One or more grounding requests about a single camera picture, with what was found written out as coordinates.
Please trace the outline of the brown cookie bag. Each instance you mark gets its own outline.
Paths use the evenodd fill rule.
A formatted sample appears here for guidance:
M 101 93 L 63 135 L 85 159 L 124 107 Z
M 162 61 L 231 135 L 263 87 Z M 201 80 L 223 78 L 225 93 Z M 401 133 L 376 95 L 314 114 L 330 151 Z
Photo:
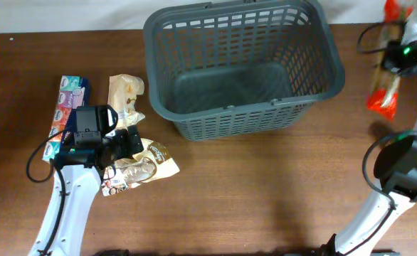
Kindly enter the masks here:
M 163 144 L 151 139 L 141 141 L 142 152 L 132 155 L 131 159 L 116 160 L 105 169 L 101 184 L 103 196 L 113 196 L 179 173 L 179 167 Z

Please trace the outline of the orange San Remo pasta pack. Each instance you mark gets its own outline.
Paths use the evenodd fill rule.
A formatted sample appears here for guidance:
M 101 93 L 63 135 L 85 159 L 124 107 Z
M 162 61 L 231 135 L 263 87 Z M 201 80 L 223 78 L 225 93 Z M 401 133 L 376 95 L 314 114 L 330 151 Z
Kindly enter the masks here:
M 386 0 L 384 21 L 387 23 L 405 21 L 412 12 L 413 4 L 410 1 Z M 378 47 L 380 48 L 385 48 L 392 40 L 398 41 L 403 37 L 403 32 L 398 25 L 384 25 L 379 31 Z M 400 77 L 382 66 L 385 57 L 384 51 L 376 53 L 376 68 L 366 106 L 368 110 L 377 112 L 388 120 L 393 120 L 397 109 Z

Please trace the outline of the beige snack bag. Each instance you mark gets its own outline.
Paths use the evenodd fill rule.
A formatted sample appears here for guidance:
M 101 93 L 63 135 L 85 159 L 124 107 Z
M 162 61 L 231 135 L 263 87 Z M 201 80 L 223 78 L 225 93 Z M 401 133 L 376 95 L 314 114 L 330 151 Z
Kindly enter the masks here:
M 118 114 L 116 129 L 126 129 L 145 118 L 134 104 L 138 95 L 144 94 L 144 81 L 136 76 L 120 74 L 110 76 L 107 103 Z

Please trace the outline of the grey plastic shopping basket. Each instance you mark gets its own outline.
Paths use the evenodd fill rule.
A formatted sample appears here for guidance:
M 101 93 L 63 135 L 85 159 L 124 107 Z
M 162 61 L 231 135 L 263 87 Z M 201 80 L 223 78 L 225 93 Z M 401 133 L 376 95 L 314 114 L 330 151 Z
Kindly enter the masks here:
M 143 33 L 150 104 L 191 141 L 288 127 L 345 84 L 316 1 L 168 7 Z

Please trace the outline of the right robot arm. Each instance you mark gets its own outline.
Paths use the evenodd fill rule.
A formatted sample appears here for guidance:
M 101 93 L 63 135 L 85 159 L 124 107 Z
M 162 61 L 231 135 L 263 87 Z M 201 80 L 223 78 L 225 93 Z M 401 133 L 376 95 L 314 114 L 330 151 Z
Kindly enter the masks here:
M 417 4 L 401 27 L 401 38 L 383 48 L 380 69 L 396 75 L 417 73 Z M 412 130 L 377 139 L 362 159 L 361 171 L 372 192 L 341 233 L 313 255 L 373 255 L 375 245 L 408 209 L 417 204 L 417 120 Z

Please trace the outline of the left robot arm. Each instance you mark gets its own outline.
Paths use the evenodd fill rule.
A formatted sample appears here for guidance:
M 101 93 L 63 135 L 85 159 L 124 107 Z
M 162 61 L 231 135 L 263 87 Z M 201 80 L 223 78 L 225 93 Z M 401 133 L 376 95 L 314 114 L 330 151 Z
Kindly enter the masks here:
M 74 109 L 63 148 L 50 160 L 53 192 L 30 255 L 79 255 L 90 207 L 116 160 L 143 151 L 136 126 L 121 129 L 110 105 Z

